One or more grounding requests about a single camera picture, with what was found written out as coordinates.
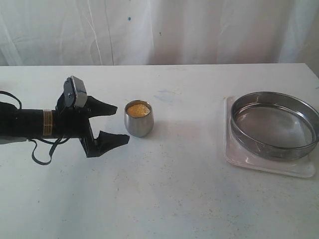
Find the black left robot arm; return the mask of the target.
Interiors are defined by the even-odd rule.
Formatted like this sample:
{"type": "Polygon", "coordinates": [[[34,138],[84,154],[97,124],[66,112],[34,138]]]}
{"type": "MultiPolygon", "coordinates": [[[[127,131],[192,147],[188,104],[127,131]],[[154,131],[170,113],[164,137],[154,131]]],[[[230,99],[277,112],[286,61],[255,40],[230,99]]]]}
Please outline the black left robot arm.
{"type": "Polygon", "coordinates": [[[3,144],[40,140],[51,145],[49,155],[60,144],[70,138],[80,140],[86,156],[99,157],[114,148],[128,144],[126,134],[111,134],[100,131],[94,138],[90,118],[116,114],[117,107],[106,104],[92,96],[85,105],[67,107],[60,96],[54,110],[34,110],[17,108],[15,105],[0,104],[0,138],[3,144]]]}

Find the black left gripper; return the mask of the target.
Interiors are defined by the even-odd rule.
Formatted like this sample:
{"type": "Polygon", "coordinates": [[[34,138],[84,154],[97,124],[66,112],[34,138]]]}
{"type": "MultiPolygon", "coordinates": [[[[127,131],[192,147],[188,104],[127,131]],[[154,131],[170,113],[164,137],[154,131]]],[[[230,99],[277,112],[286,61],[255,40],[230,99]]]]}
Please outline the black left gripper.
{"type": "Polygon", "coordinates": [[[94,139],[89,119],[115,115],[117,109],[117,106],[101,102],[92,96],[88,96],[82,108],[67,107],[62,94],[54,111],[54,137],[78,138],[86,157],[100,157],[114,148],[128,144],[130,137],[126,134],[100,131],[94,139]]]}

